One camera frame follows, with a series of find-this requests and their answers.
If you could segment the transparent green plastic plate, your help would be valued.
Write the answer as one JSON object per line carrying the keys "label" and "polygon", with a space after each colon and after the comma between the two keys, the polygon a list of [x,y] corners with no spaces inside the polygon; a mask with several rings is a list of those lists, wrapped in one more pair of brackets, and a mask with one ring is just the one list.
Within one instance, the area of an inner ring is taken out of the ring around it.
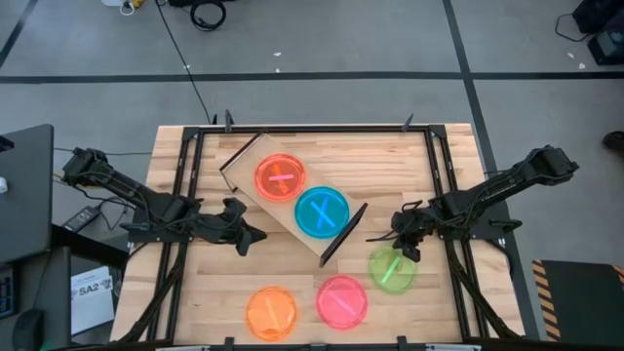
{"label": "transparent green plastic plate", "polygon": [[389,294],[410,290],[416,277],[416,264],[390,246],[380,246],[371,252],[368,269],[375,286]]}

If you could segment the large black case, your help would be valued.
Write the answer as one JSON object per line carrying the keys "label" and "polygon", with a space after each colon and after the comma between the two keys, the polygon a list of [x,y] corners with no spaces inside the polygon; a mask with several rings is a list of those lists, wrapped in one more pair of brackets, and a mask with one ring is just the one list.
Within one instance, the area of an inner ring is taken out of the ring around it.
{"label": "large black case", "polygon": [[571,15],[581,33],[591,34],[601,30],[622,8],[624,0],[582,0]]}

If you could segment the small black case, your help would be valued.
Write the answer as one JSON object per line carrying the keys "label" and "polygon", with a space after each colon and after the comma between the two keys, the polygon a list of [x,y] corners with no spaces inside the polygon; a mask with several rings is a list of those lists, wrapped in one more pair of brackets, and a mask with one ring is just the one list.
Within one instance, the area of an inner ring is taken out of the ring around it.
{"label": "small black case", "polygon": [[624,31],[608,29],[587,43],[597,65],[624,64]]}

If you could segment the white printed paper sheet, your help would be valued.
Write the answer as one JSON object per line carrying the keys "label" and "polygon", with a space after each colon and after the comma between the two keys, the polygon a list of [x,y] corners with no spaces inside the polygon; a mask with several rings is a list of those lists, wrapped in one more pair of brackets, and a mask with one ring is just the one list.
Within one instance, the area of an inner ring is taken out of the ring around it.
{"label": "white printed paper sheet", "polygon": [[114,319],[113,278],[108,267],[71,277],[71,335]]}

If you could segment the black hazard striped mat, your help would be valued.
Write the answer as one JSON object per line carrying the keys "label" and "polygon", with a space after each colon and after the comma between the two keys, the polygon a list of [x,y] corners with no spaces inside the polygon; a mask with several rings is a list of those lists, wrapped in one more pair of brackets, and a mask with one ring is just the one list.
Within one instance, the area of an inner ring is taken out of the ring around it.
{"label": "black hazard striped mat", "polygon": [[555,260],[531,267],[548,340],[624,347],[624,268]]}

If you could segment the grey desk top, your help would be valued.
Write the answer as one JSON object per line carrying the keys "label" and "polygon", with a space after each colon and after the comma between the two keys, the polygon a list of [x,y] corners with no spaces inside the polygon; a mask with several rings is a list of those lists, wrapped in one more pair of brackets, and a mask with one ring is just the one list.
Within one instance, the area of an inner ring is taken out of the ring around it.
{"label": "grey desk top", "polygon": [[0,151],[0,262],[47,250],[52,236],[54,127],[40,125],[4,135]]}

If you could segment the black power adapter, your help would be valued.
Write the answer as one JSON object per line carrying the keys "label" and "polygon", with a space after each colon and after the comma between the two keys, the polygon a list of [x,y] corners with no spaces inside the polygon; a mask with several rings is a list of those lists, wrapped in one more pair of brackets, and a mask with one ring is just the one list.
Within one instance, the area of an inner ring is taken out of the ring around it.
{"label": "black power adapter", "polygon": [[80,212],[68,219],[62,227],[74,232],[79,233],[89,224],[91,224],[100,215],[100,209],[98,207],[86,206]]}

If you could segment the dark grey side table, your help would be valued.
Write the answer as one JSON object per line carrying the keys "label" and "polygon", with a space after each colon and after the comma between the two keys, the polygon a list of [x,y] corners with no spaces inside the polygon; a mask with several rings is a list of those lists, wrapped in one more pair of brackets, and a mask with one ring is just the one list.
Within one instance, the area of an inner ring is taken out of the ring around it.
{"label": "dark grey side table", "polygon": [[54,249],[12,263],[17,277],[18,313],[0,319],[0,351],[14,351],[13,329],[31,308],[44,311],[42,350],[71,343],[70,250]]}

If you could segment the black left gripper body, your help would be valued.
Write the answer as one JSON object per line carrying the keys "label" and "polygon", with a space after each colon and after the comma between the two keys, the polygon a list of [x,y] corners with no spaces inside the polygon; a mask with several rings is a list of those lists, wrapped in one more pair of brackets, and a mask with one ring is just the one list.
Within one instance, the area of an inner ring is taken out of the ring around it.
{"label": "black left gripper body", "polygon": [[242,232],[241,221],[227,227],[221,214],[197,214],[194,218],[194,235],[212,244],[236,244]]}

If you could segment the black computer mouse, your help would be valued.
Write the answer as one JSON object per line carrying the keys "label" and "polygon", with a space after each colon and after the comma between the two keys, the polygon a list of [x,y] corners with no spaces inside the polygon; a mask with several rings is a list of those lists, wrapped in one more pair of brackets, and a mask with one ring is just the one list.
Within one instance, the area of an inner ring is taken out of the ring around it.
{"label": "black computer mouse", "polygon": [[44,341],[44,311],[38,308],[21,313],[13,328],[14,351],[39,351]]}

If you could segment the person's shoe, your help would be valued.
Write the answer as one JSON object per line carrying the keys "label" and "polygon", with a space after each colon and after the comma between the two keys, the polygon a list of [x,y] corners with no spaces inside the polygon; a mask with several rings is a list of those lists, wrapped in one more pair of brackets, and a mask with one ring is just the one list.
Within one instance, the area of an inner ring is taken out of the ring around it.
{"label": "person's shoe", "polygon": [[624,152],[624,131],[613,131],[603,138],[603,146],[613,151]]}

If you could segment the white and yellow plug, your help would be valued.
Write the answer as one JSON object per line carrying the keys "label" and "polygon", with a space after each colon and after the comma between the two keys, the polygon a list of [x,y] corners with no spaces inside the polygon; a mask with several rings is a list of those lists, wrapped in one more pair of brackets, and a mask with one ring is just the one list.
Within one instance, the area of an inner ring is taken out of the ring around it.
{"label": "white and yellow plug", "polygon": [[146,0],[100,0],[101,4],[110,7],[117,8],[122,16],[132,16],[137,9],[139,9]]}

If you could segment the black aluminium table frame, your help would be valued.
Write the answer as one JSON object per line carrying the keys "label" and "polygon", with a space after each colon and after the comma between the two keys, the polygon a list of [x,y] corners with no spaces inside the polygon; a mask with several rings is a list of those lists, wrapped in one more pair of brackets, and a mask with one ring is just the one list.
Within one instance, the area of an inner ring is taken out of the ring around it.
{"label": "black aluminium table frame", "polygon": [[[338,349],[346,344],[389,344],[397,337],[409,343],[461,341],[457,307],[450,278],[448,257],[442,239],[429,236],[418,247],[413,288],[391,295],[374,287],[368,275],[368,257],[381,243],[366,243],[390,230],[393,212],[411,201],[433,198],[424,132],[402,132],[395,125],[239,125],[230,134],[217,133],[216,126],[204,136],[198,171],[191,171],[196,141],[190,140],[182,166],[181,191],[187,195],[191,176],[197,178],[195,195],[203,198],[202,212],[219,213],[221,199],[234,195],[247,206],[245,220],[268,234],[253,244],[246,257],[233,246],[205,242],[189,244],[175,327],[175,345],[223,346],[234,337],[234,346],[256,345],[263,349],[302,350],[304,344],[325,344]],[[182,135],[186,127],[160,126],[149,163],[146,185],[155,190],[174,189]],[[324,268],[319,256],[261,210],[242,191],[231,193],[218,168],[258,131],[268,134],[308,162],[355,200],[367,202],[364,217]],[[471,240],[481,293],[506,325],[524,334],[520,310],[504,253],[481,240]],[[110,339],[126,334],[145,310],[155,292],[163,244],[147,245],[129,260],[116,309]],[[325,279],[344,274],[358,279],[367,291],[369,312],[363,324],[351,331],[323,325],[314,294]],[[293,293],[297,322],[285,341],[264,342],[246,327],[245,305],[265,286],[280,286]]]}

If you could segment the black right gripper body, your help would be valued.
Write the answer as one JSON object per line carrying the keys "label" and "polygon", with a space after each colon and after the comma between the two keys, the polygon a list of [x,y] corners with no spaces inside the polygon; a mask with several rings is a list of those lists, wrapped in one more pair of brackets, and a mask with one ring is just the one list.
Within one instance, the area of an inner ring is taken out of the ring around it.
{"label": "black right gripper body", "polygon": [[409,242],[417,247],[427,235],[432,235],[435,230],[447,226],[442,215],[442,198],[436,197],[428,201],[428,207],[420,208],[422,200],[405,203],[402,212],[412,212],[414,219],[411,226],[401,234],[401,243]]}

